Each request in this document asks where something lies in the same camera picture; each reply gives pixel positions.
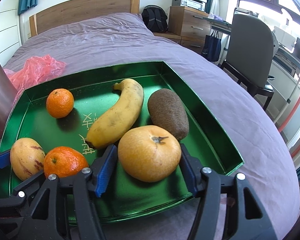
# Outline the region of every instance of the wooden nightstand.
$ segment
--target wooden nightstand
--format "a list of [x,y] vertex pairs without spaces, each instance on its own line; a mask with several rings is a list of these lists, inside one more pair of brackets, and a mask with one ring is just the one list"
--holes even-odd
[[201,54],[205,37],[210,35],[210,25],[204,17],[208,17],[205,12],[185,6],[171,6],[168,32],[154,35],[170,39]]

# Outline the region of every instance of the kiwi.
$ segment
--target kiwi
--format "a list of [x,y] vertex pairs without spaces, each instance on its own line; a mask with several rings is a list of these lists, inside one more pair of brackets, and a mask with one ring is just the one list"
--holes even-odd
[[175,92],[166,88],[154,92],[148,100],[148,111],[152,123],[167,130],[177,140],[188,135],[188,116]]

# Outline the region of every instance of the silver screw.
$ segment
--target silver screw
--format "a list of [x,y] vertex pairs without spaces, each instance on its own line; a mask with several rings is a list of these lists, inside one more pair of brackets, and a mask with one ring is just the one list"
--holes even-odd
[[57,178],[56,174],[50,174],[50,175],[48,176],[48,179],[49,179],[49,180],[55,180],[56,178]]
[[239,180],[244,180],[244,179],[246,178],[246,175],[244,175],[243,173],[238,173],[238,174],[237,174],[237,178],[238,178]]
[[19,196],[19,197],[24,197],[24,196],[25,196],[25,193],[24,193],[23,191],[19,191],[18,196]]
[[211,170],[209,167],[203,167],[203,168],[202,168],[202,172],[203,172],[203,173],[211,173],[212,170]]
[[91,169],[89,167],[82,169],[82,173],[84,173],[84,174],[88,174],[88,173],[90,173],[90,171],[91,171]]

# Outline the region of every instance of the white printer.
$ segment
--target white printer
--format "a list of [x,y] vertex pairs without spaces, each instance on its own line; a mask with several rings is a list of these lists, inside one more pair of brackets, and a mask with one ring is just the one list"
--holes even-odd
[[172,6],[188,6],[204,11],[207,0],[172,0]]

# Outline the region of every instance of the green tray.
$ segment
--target green tray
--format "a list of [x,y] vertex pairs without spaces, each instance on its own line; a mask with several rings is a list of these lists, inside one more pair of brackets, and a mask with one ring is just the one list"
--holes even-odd
[[[150,95],[158,89],[174,90],[183,101],[190,131],[181,142],[189,153],[220,174],[231,174],[243,159],[223,128],[191,88],[164,62],[142,62],[91,69],[63,76],[23,92],[2,137],[0,151],[10,149],[21,137],[36,140],[48,153],[57,146],[69,146],[84,154],[89,164],[103,151],[88,148],[84,142],[88,127],[118,100],[111,89],[115,82],[133,78],[145,94],[142,112],[134,127],[151,124],[147,109]],[[74,95],[74,109],[63,119],[46,111],[47,95],[66,88]],[[8,197],[21,181],[11,167],[0,170],[0,198]],[[192,196],[186,189],[179,167],[168,178],[156,183],[138,181],[118,163],[107,191],[96,199],[102,223],[146,216],[176,206]],[[68,198],[69,220],[75,223],[72,196]]]

